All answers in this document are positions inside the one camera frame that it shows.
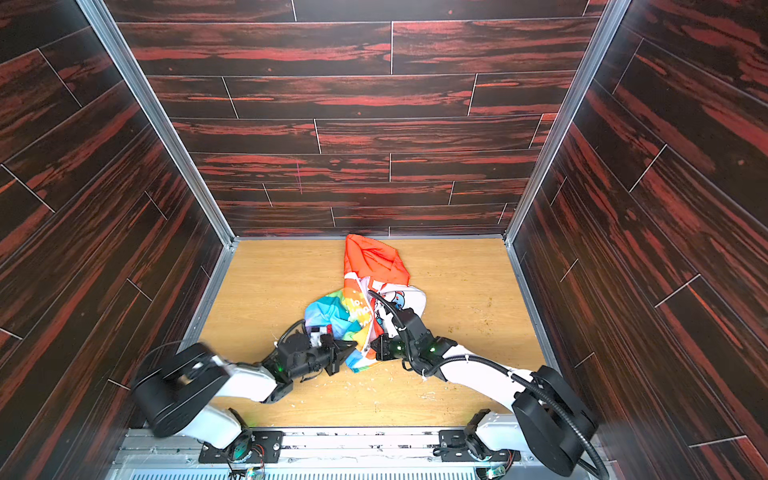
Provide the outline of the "white orange kids jacket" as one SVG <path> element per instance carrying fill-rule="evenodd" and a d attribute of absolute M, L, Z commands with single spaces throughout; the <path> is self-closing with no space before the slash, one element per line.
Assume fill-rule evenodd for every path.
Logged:
<path fill-rule="evenodd" d="M 398 251 L 378 240 L 350 234 L 345 240 L 343 287 L 311 303 L 304 313 L 305 327 L 331 325 L 336 340 L 356 341 L 347 367 L 358 373 L 377 360 L 371 342 L 382 334 L 397 335 L 391 312 L 371 295 L 396 309 L 424 313 L 426 294 L 410 284 L 410 273 Z"/>

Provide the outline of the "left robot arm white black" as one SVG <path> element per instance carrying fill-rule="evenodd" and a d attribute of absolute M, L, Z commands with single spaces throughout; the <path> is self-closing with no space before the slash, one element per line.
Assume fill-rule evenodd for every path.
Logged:
<path fill-rule="evenodd" d="M 156 437 L 187 436 L 225 450 L 249 427 L 239 415 L 212 406 L 213 399 L 276 403 L 293 390 L 296 379 L 338 373 L 356 346 L 327 332 L 296 332 L 281 338 L 262 362 L 248 364 L 224 360 L 196 343 L 144 374 L 132 394 Z"/>

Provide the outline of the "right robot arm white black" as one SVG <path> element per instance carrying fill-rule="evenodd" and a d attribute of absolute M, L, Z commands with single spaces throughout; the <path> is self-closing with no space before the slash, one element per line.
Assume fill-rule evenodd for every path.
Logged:
<path fill-rule="evenodd" d="M 478 411 L 463 431 L 463 449 L 478 461 L 498 452 L 532 454 L 550 471 L 567 477 L 581 467 L 597 479 L 610 473 L 591 443 L 595 416 L 554 369 L 516 369 L 476 355 L 457 342 L 435 337 L 412 309 L 378 299 L 397 331 L 372 342 L 376 358 L 401 359 L 423 378 L 470 388 L 504 406 L 506 413 Z"/>

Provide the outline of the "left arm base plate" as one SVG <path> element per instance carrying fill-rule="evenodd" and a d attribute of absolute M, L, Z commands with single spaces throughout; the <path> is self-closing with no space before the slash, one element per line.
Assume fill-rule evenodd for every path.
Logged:
<path fill-rule="evenodd" d="M 243 433 L 225 449 L 204 443 L 198 462 L 201 464 L 276 464 L 284 440 L 280 430 L 252 430 Z"/>

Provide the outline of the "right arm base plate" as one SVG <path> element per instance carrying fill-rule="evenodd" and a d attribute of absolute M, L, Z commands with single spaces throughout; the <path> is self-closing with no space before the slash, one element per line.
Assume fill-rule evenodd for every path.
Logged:
<path fill-rule="evenodd" d="M 512 450 L 491 451 L 480 447 L 478 442 L 468 441 L 463 429 L 438 431 L 438 445 L 433 455 L 443 462 L 512 462 L 521 459 L 521 454 Z"/>

